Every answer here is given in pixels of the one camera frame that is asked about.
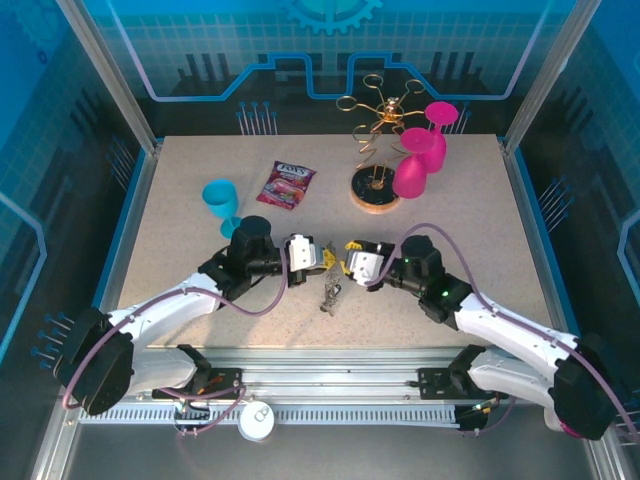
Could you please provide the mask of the bunch of metal keys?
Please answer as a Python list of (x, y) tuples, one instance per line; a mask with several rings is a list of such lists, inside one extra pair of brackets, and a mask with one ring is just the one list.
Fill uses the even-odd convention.
[(342, 286), (340, 275), (334, 271), (327, 274), (324, 285), (324, 299), (320, 304), (320, 311), (330, 316), (335, 314)]

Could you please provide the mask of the blue plastic goblet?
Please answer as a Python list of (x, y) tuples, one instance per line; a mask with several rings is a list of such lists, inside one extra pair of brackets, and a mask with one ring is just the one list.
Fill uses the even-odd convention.
[(204, 187), (201, 196), (210, 212), (221, 220), (221, 235), (230, 239), (241, 222), (235, 185), (228, 179), (216, 179)]

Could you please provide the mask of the red candy bag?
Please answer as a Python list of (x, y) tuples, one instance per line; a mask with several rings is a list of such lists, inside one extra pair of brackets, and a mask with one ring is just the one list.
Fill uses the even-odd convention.
[(275, 161), (256, 200), (285, 210), (293, 210), (304, 199), (315, 174), (315, 170), (304, 166)]

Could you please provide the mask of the pink plastic goblet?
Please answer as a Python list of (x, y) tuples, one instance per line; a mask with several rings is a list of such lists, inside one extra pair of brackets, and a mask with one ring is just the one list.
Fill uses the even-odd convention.
[(429, 104), (425, 109), (425, 117), (433, 124), (433, 146), (426, 153), (427, 172), (429, 174), (439, 172), (446, 157), (447, 144), (442, 133), (444, 127), (454, 124), (459, 113), (454, 105), (445, 101), (437, 101)]
[(401, 146), (407, 156), (398, 165), (392, 188), (403, 199), (419, 197), (425, 190), (427, 168), (423, 157), (429, 153), (434, 143), (431, 131), (422, 127), (406, 130), (400, 138)]

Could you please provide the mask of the white round cap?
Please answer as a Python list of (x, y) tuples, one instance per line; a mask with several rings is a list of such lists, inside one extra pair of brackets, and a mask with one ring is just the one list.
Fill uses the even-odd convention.
[(240, 435), (252, 442), (262, 442), (273, 432), (275, 414), (270, 405), (261, 401), (247, 403), (242, 410), (238, 430)]

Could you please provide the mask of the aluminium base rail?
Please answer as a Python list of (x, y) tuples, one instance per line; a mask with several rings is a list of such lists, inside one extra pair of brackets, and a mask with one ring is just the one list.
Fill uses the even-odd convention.
[(243, 370), (251, 398), (273, 404), (410, 404), (423, 367), (444, 368), (458, 347), (391, 349), (203, 348), (214, 366)]

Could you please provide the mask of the aluminium frame post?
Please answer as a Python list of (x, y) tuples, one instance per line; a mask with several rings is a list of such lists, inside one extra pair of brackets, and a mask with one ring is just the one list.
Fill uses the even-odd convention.
[(589, 25), (601, 0), (575, 0), (531, 88), (524, 98), (503, 141), (507, 155), (515, 153), (539, 113)]
[(155, 155), (157, 141), (116, 60), (82, 0), (55, 0), (141, 148)]

